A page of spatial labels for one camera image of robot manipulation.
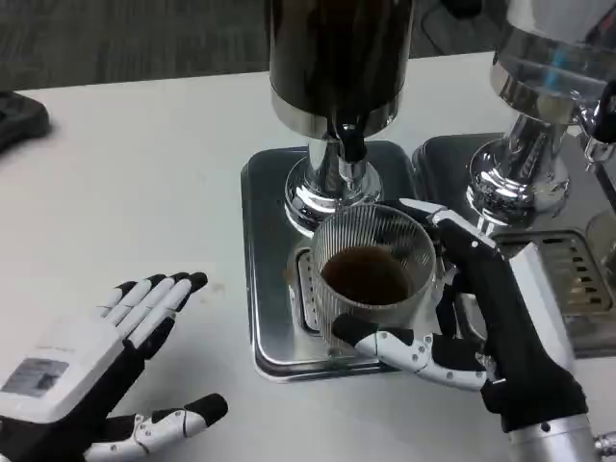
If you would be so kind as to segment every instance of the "ribbed glass cup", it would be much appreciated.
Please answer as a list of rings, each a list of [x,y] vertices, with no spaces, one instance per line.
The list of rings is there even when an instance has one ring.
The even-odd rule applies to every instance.
[[[409,297],[391,305],[367,305],[332,289],[321,275],[323,267],[342,250],[358,246],[379,247],[400,262]],[[356,205],[336,213],[317,228],[311,250],[317,319],[321,335],[334,347],[344,345],[331,334],[331,325],[341,314],[389,326],[407,325],[436,282],[432,240],[412,218],[384,205]]]

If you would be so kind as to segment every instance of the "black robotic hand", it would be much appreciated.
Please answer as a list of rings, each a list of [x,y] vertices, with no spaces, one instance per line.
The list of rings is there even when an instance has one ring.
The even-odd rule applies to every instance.
[[[443,335],[381,328],[351,315],[334,321],[333,334],[396,368],[480,391],[486,408],[501,415],[506,432],[584,415],[585,396],[571,374],[573,352],[537,249],[531,244],[506,259],[493,240],[446,207],[412,199],[386,205],[426,227],[437,253],[454,264],[437,314],[451,312],[455,295],[474,295],[487,341],[478,345],[455,338],[455,317],[450,325],[440,315]],[[486,364],[494,366],[489,374]]]
[[[151,416],[107,419],[206,283],[202,272],[126,282],[93,312],[51,326],[0,380],[0,460],[128,461],[224,417],[226,401],[214,394]]]

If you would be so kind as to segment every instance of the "white tabletop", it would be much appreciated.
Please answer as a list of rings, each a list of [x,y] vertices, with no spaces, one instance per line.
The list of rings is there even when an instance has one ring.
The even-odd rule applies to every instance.
[[[445,134],[504,130],[491,54],[411,61],[404,104],[378,138],[409,154]],[[0,156],[0,371],[61,312],[156,272],[209,286],[118,406],[169,407],[220,392],[227,417],[152,461],[505,460],[479,396],[403,373],[280,385],[253,369],[240,171],[262,149],[303,144],[277,121],[268,74],[28,91],[53,134]],[[616,428],[611,359],[578,362],[596,431]]]

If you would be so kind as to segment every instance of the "chrome stand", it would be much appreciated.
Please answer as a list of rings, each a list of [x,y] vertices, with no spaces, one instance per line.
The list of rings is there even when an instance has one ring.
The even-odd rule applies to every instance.
[[[539,214],[556,215],[569,190],[569,172],[559,156],[566,129],[519,115],[507,135],[473,156],[471,206],[495,224],[524,228]]]
[[[310,140],[308,157],[289,172],[285,212],[297,231],[312,236],[319,224],[342,207],[375,202],[381,180],[366,159],[350,164],[339,155],[338,140]]]

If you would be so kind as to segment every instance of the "coffee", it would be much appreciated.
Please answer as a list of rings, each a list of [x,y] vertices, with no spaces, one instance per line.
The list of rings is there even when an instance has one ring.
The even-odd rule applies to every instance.
[[[338,252],[325,263],[321,276],[338,294],[367,305],[398,303],[412,291],[402,263],[375,246]]]
[[[267,0],[269,76],[305,112],[363,115],[404,83],[414,0]]]

